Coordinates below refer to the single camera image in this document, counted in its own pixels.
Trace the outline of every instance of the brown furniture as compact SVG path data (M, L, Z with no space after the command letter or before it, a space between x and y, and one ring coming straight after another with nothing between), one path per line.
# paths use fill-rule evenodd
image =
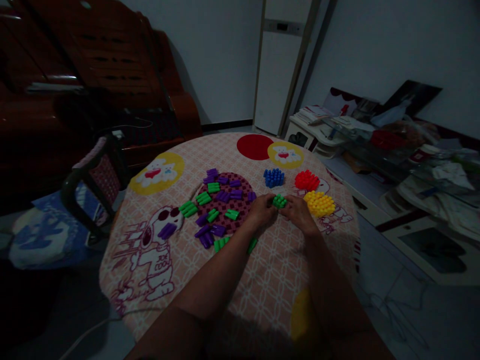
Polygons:
M122 143L133 174L158 154L202 136L167 35L153 30L142 14L115 0L13 0L11 5L13 10L0 7L0 44L8 49L0 52L0 119L5 119L0 121L0 203L9 203L7 210L58 190L72 165L109 128L138 126L140 120L123 108L144 112L154 125ZM80 84L90 96L24 94L32 82ZM151 108L161 112L150 113ZM165 126L174 128L170 135ZM119 129L127 137L137 131Z

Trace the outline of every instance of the cloth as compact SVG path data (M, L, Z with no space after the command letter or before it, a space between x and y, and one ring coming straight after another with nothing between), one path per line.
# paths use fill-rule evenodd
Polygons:
M91 219L102 216L103 208L83 182L75 191L78 204ZM60 192L32 202L36 212L13 239L9 259L18 269L57 269L90 257L86 247L90 232L63 206Z
M204 249L194 237L200 229L195 223L198 216L183 218L178 210L187 201L196 203L195 196L205 190L206 171L212 168L230 179L241 178L243 200L230 200L239 201L239 207L234 205L242 211L237 221L226 221L223 203L215 200L215 194L197 213L214 205L221 213L214 224L225 223L228 235L248 214L250 203L245 199L250 189L257 196L274 192L302 197L306 191L295 187L295 176L310 169L320 178L318 191L331 196L337 206L333 215L317 220L318 227L346 277L353 282L357 276L359 230L352 196L311 152L256 134L196 138L160 154L131 180L100 267L101 290L120 315L127 314L124 322L137 340L159 312L128 312L165 308L215 256L213 248ZM281 168L285 183L269 189L263 174L272 168ZM160 172L151 178L154 170ZM163 240L157 234L168 223L177 230ZM285 357L292 351L293 304L308 285L303 246L300 230L282 216L258 238L228 310L212 334L213 354L260 356L268 351L269 356Z

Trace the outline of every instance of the blue toy block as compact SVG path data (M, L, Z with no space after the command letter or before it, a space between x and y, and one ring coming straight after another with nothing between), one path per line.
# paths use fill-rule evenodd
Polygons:
M277 186L282 186L285 181L285 173L278 168L272 170L266 169L263 173L263 177L265 178L265 186L270 189Z

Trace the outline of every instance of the round table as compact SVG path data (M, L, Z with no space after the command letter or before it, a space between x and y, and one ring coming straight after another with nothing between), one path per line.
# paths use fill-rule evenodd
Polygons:
M184 218L178 207L205 190L206 171L216 168L230 179L241 179L243 200L226 205L240 210L237 221L224 216L225 204L213 200L199 206L199 214L212 207L221 215L215 223L233 233L245 219L257 196L273 192L298 197L295 176L309 169L320 178L318 191L335 201L335 213L317 224L336 262L349 281L357 275L359 230L349 191L309 151L289 142L259 134L223 133L203 136L157 156L132 178L111 230L100 267L100 287L126 326L140 339L192 276L215 255L194 234L200 229L196 214ZM285 173L283 186L266 187L265 169ZM165 224L174 224L173 235L158 237ZM307 286L307 263L301 232L281 215L258 239L227 312L210 343L217 353L259 355L277 351L285 355L291 334L292 307Z

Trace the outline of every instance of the table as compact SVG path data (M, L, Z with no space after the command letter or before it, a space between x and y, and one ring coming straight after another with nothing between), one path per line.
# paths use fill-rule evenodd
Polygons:
M252 189L257 196L274 192L302 197L306 191L294 186L295 176L310 169L321 178L318 191L326 192L337 206L333 215L317 220L318 227L349 281L357 276L360 243L352 197L311 152L259 134L196 138L160 154L132 178L100 267L101 290L116 311L125 315L123 320L137 340L160 314L158 309L165 308L215 255L213 247L204 249L194 237L199 230L198 216L183 218L178 209L203 191L202 180L211 168L241 179L244 189L241 203L230 201L240 210L238 221L228 221L223 203L213 201L222 213L215 223L223 222L230 234L250 209L246 191ZM285 172L285 183L269 189L263 174L273 168ZM206 206L200 208L199 214L207 210ZM177 225L177 231L162 240L157 234L166 223ZM258 355L266 349L280 352L289 347L285 339L290 338L292 306L308 281L303 246L301 232L282 216L259 237L227 312L210 339L215 352ZM133 312L139 309L151 311Z

